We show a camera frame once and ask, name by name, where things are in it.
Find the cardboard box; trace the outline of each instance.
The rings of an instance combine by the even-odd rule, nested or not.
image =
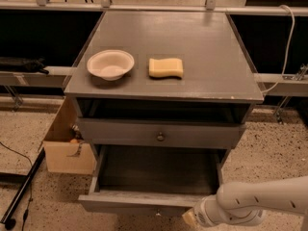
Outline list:
[[[43,141],[49,172],[92,174],[94,171],[96,161],[90,145],[70,142],[74,139],[72,126],[76,117],[71,100],[66,98]]]

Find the white bowl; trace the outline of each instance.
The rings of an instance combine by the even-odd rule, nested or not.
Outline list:
[[[121,78],[134,66],[132,55],[121,50],[105,50],[90,57],[88,71],[107,81]]]

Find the yellow sponge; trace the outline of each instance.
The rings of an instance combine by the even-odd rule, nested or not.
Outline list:
[[[169,76],[176,76],[183,78],[183,63],[181,59],[150,59],[149,75],[155,78],[163,78]]]

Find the drawer handle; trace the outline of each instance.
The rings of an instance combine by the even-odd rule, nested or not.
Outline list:
[[[156,137],[157,141],[164,141],[165,140],[165,136],[163,135],[162,132],[160,132],[158,134],[158,136]]]

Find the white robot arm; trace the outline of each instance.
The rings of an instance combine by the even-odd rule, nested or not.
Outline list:
[[[216,195],[200,200],[183,219],[193,226],[253,226],[263,221],[264,210],[307,216],[308,176],[258,184],[223,184]]]

